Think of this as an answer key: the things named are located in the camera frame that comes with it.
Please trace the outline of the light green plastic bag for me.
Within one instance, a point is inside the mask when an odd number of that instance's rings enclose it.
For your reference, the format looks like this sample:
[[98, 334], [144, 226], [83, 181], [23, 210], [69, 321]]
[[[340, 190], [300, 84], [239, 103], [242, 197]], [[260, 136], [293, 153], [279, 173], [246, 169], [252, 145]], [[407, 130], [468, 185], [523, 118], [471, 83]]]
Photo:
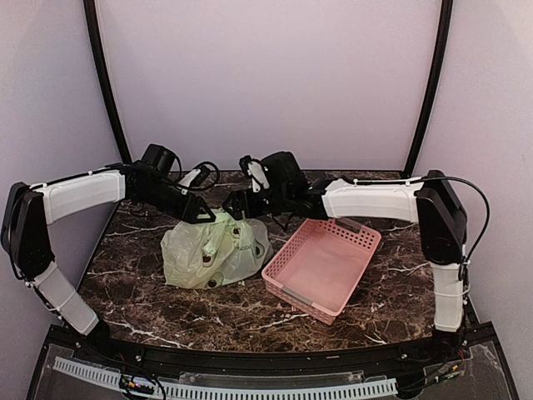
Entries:
[[273, 256], [267, 225], [216, 210], [214, 222], [179, 222], [160, 242], [166, 284], [213, 289], [259, 272]]

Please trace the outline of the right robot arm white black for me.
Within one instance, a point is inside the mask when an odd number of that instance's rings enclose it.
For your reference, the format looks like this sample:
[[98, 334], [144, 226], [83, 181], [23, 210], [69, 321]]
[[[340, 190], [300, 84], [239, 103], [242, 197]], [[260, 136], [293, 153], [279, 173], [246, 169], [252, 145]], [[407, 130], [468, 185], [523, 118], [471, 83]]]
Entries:
[[250, 186], [231, 192], [222, 204], [236, 220], [290, 213], [315, 220], [369, 217], [418, 224], [421, 249], [433, 272], [439, 331], [426, 341], [425, 354], [441, 362], [456, 350], [454, 333], [464, 314], [467, 216], [442, 172], [397, 180], [308, 182], [291, 152], [262, 160], [245, 156], [239, 164]]

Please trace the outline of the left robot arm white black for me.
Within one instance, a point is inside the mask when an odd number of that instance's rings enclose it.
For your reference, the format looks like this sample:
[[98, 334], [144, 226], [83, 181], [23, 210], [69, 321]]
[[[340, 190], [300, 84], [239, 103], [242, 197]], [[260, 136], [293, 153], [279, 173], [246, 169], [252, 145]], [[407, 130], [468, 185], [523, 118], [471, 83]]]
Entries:
[[82, 299], [57, 265], [48, 228], [73, 214], [108, 203], [129, 200], [155, 207], [180, 221], [211, 223], [215, 214], [201, 197], [218, 182], [213, 162], [200, 162], [180, 180], [171, 179], [177, 155], [151, 144], [142, 158], [52, 182], [12, 185], [2, 221], [1, 245], [17, 280], [32, 289], [47, 309], [86, 338], [84, 347], [100, 363], [117, 357], [107, 323]]

